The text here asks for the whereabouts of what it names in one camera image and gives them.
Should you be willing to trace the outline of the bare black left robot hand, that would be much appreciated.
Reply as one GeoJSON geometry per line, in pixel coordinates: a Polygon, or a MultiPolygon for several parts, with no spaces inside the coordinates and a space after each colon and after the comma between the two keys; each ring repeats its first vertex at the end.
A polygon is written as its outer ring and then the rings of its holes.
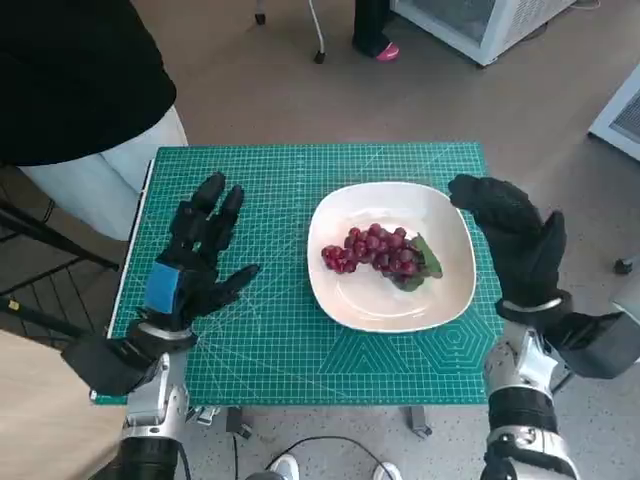
{"type": "Polygon", "coordinates": [[[242,187],[226,191],[225,186],[226,177],[216,172],[179,203],[169,242],[152,264],[144,304],[128,327],[129,338],[190,338],[195,320],[237,301],[259,273],[260,267],[250,264],[219,279],[220,255],[230,246],[244,202],[242,187]]]}

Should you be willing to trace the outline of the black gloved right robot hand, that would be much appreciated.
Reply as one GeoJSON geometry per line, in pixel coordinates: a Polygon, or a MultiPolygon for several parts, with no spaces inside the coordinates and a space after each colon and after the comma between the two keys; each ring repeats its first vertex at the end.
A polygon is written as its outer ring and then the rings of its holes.
{"type": "Polygon", "coordinates": [[[559,266],[567,239],[562,212],[543,219],[525,192],[492,177],[459,174],[448,188],[452,205],[469,212],[486,238],[504,301],[534,308],[562,296],[559,266]]]}

